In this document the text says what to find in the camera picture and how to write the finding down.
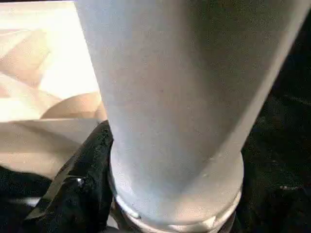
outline white tube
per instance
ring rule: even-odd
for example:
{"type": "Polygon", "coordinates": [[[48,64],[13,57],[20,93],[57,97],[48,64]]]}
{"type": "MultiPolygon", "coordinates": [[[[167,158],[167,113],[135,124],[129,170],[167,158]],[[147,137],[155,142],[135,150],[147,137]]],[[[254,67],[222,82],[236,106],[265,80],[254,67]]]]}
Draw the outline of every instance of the white tube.
{"type": "Polygon", "coordinates": [[[242,184],[240,150],[310,2],[76,7],[115,139],[111,171],[124,209],[165,231],[230,209],[242,184]]]}

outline black cloth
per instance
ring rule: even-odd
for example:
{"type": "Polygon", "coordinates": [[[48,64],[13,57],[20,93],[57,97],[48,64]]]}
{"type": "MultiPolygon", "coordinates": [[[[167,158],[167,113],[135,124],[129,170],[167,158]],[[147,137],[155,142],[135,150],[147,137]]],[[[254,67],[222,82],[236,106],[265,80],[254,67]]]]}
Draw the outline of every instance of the black cloth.
{"type": "Polygon", "coordinates": [[[103,231],[112,201],[107,178],[112,141],[108,122],[98,125],[58,172],[19,232],[103,231]]]}

